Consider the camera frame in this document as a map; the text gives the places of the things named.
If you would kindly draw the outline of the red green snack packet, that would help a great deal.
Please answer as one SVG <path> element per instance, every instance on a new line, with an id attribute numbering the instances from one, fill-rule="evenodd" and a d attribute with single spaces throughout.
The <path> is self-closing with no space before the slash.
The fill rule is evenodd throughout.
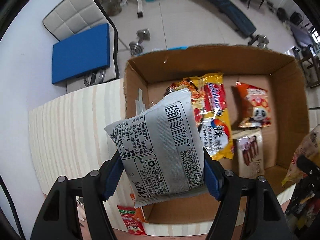
<path id="1" fill-rule="evenodd" d="M 117 208 L 128 233 L 133 235 L 146 235 L 143 223 L 135 218 L 136 210 L 134 207 L 118 205 Z"/>

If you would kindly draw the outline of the silver grey snack packet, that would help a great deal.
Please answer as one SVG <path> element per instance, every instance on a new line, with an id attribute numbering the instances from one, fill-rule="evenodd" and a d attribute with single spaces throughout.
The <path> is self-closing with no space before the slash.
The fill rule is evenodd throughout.
<path id="1" fill-rule="evenodd" d="M 171 92 L 143 113 L 114 122 L 105 131 L 117 146 L 135 207 L 208 191 L 189 89 Z"/>

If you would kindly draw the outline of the orange snack packet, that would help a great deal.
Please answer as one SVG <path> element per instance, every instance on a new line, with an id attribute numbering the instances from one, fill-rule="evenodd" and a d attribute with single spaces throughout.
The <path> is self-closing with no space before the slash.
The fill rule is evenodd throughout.
<path id="1" fill-rule="evenodd" d="M 135 203 L 136 198 L 133 193 L 130 194 L 132 201 Z M 140 221 L 142 223 L 147 223 L 148 221 L 145 219 L 143 209 L 141 207 L 135 207 L 134 219 Z"/>

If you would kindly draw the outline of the chocolate stick packet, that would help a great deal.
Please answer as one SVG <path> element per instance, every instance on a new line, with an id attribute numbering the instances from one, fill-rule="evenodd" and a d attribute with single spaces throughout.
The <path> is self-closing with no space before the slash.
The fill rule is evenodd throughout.
<path id="1" fill-rule="evenodd" d="M 232 134 L 240 177 L 264 175 L 263 137 L 260 128 L 236 130 Z"/>

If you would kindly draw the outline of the striped cat print tablecloth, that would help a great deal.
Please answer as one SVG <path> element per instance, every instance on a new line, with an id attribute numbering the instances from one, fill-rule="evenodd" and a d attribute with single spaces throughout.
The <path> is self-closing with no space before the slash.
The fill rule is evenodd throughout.
<path id="1" fill-rule="evenodd" d="M 35 171 L 44 194 L 48 194 L 58 176 L 84 177 L 112 158 L 116 147 L 107 136 L 106 125 L 125 118 L 124 81 L 83 88 L 67 93 L 29 112 L 29 141 Z M 286 169 L 266 170 L 266 178 L 277 194 L 283 210 L 295 184 L 281 189 L 281 182 L 271 182 L 270 175 L 282 179 Z M 133 207 L 129 180 L 123 172 L 114 195 L 104 204 L 117 235 L 133 239 L 204 239 L 213 219 L 201 223 L 145 223 L 147 236 L 127 233 L 118 205 Z"/>

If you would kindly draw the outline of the cardboard box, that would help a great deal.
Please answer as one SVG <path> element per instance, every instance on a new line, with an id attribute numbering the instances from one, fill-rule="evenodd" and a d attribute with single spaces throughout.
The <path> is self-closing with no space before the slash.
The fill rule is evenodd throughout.
<path id="1" fill-rule="evenodd" d="M 303 73 L 291 56 L 250 46 L 193 46 L 154 51 L 131 58 L 125 70 L 126 117 L 136 115 L 136 101 L 146 107 L 159 102 L 172 82 L 185 77 L 221 73 L 232 130 L 242 120 L 240 81 L 267 90 L 271 125 L 264 127 L 265 177 L 279 202 L 292 194 L 292 182 L 282 184 L 292 156 L 309 133 L 309 114 Z"/>

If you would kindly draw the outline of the panda biscuit packet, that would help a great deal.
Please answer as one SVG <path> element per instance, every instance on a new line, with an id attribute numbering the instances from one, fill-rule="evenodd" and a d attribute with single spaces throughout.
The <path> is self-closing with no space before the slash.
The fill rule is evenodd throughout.
<path id="1" fill-rule="evenodd" d="M 243 82 L 236 82 L 241 98 L 242 120 L 240 128 L 263 128 L 271 126 L 271 109 L 267 90 Z"/>

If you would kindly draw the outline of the yellow cheese snack bag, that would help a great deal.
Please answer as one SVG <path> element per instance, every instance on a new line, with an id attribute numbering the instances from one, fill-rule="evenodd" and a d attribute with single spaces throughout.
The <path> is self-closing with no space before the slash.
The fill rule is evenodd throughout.
<path id="1" fill-rule="evenodd" d="M 214 160 L 233 159 L 234 145 L 223 75 L 188 77 L 170 84 L 166 94 L 187 88 L 203 147 Z"/>

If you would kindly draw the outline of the blue cushion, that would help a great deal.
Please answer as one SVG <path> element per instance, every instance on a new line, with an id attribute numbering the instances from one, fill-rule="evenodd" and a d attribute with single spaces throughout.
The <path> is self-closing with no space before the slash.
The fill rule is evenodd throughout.
<path id="1" fill-rule="evenodd" d="M 53 45 L 53 84 L 110 66 L 110 27 L 106 23 Z"/>

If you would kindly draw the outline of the steel dumbbell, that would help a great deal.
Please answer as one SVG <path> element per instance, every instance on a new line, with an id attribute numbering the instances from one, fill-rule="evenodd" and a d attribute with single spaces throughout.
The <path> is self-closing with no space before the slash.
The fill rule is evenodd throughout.
<path id="1" fill-rule="evenodd" d="M 149 41 L 151 38 L 148 28 L 138 30 L 136 35 L 138 37 L 138 41 L 132 41 L 129 43 L 129 49 L 132 56 L 141 54 L 144 51 L 142 42 Z"/>

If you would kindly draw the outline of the dark weight bench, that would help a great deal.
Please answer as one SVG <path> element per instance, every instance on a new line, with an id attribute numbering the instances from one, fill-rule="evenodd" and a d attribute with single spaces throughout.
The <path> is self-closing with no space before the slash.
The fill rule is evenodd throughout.
<path id="1" fill-rule="evenodd" d="M 266 35 L 254 35 L 257 31 L 255 25 L 251 20 L 230 0 L 207 0 L 219 9 L 219 11 L 225 14 L 231 22 L 235 25 L 235 31 L 240 32 L 244 38 L 250 38 L 248 46 L 257 42 L 257 47 L 261 49 L 268 49 L 267 45 L 269 40 Z"/>

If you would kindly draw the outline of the white padded chair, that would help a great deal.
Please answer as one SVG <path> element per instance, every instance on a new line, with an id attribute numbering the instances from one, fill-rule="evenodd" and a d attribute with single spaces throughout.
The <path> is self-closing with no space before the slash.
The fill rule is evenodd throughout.
<path id="1" fill-rule="evenodd" d="M 99 0 L 63 0 L 42 21 L 44 27 L 59 41 L 107 23 L 110 27 L 111 66 L 105 70 L 104 82 L 120 78 L 117 57 L 120 38 L 116 26 Z"/>

